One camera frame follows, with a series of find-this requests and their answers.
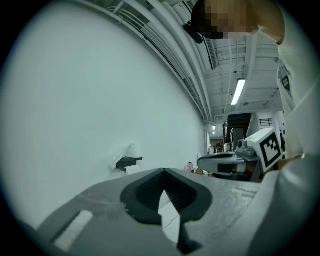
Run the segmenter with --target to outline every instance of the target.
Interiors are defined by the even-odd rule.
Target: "white wall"
[[[209,133],[210,140],[220,140],[224,137],[224,130],[223,130],[222,123],[214,123],[214,124],[207,125],[206,129]]]
[[[0,160],[8,199],[33,227],[84,189],[122,175],[115,153],[140,143],[142,170],[183,169],[204,150],[200,115],[148,46],[102,14],[52,3],[7,63]]]
[[[249,137],[260,131],[260,124],[257,113],[252,113],[246,137]]]
[[[272,112],[270,111],[259,111],[256,112],[258,120],[259,119],[272,119]]]

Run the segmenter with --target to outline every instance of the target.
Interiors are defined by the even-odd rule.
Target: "gray surface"
[[[238,141],[244,139],[244,129],[243,128],[234,128],[233,129],[233,143],[232,146],[236,148],[238,146]]]
[[[255,162],[255,161],[260,161],[260,157],[257,155],[253,155],[253,156],[249,156],[249,155],[245,155],[242,154],[238,151],[235,152],[238,156],[242,157],[244,160],[246,160],[247,162]]]
[[[244,214],[260,184],[222,180],[172,169],[180,175],[207,187],[213,203],[201,220],[185,224],[189,238],[205,246],[216,241]],[[179,255],[165,237],[162,227],[141,224],[131,218],[120,201],[122,190],[130,183],[154,172],[149,170],[99,183],[54,212],[38,231],[52,241],[80,210],[94,213],[94,218],[81,233],[72,255]]]
[[[220,237],[215,237],[211,243],[190,255],[206,256],[213,253],[222,256],[247,255],[250,244],[267,214],[278,175],[278,171],[266,175],[258,193],[247,207],[245,214],[238,216],[234,224],[222,233]]]
[[[311,215],[319,218],[319,212],[315,212],[320,199],[319,166],[319,156],[307,156],[303,160],[290,162],[279,173],[275,197],[253,238],[248,255],[274,255],[296,237],[303,227],[306,228]],[[293,247],[297,248],[299,245],[309,251],[310,247],[315,248],[317,245],[312,243],[317,242],[318,236],[315,234],[318,232],[318,222],[313,220],[308,229],[290,244],[290,249],[293,251]]]
[[[208,173],[219,174],[222,176],[231,176],[231,173],[218,172],[218,165],[238,165],[238,168],[245,170],[246,162],[244,159],[239,158],[234,152],[216,153],[214,155],[206,155],[198,160],[198,166]]]

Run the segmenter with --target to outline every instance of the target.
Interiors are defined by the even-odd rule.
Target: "ceiling light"
[[[246,83],[246,79],[238,80],[231,105],[237,105],[240,95],[242,93],[242,90],[244,89],[245,83]]]

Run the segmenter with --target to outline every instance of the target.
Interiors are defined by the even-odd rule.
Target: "ceiling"
[[[119,21],[154,50],[186,89],[203,121],[221,126],[229,115],[281,111],[277,86],[277,45],[261,33],[196,44],[181,28],[191,18],[193,1],[73,0]],[[246,82],[231,105],[237,79]],[[211,138],[215,135],[208,129]]]

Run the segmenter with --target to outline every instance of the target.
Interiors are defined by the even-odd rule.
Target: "dark hair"
[[[217,32],[216,26],[211,26],[210,20],[206,19],[205,0],[199,0],[194,5],[191,13],[191,25],[205,38],[217,40],[223,38],[223,33]]]

